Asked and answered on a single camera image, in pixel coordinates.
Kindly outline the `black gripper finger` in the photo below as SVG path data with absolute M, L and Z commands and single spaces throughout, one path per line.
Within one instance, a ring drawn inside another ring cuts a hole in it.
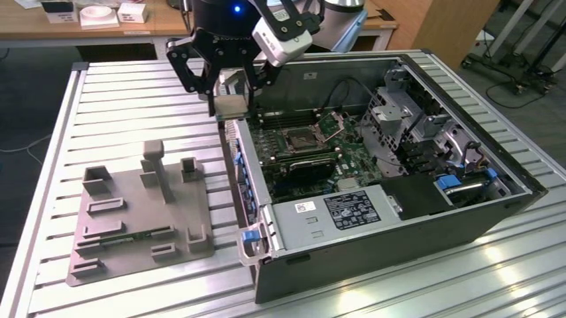
M 265 86 L 274 85 L 279 76 L 279 67 L 265 62 L 262 67 L 257 68 L 255 64 L 249 64 L 243 68 L 246 76 L 246 111 L 241 117 L 250 117 L 255 113 L 255 96 Z
M 209 115 L 214 116 L 214 86 L 219 78 L 221 63 L 217 55 L 214 35 L 207 31 L 195 31 L 188 38 L 171 38 L 167 42 L 167 58 L 176 76 L 188 93 L 198 93 L 199 98 L 207 101 Z M 190 69 L 187 61 L 190 51 L 194 50 L 203 58 L 202 74 L 198 76 Z

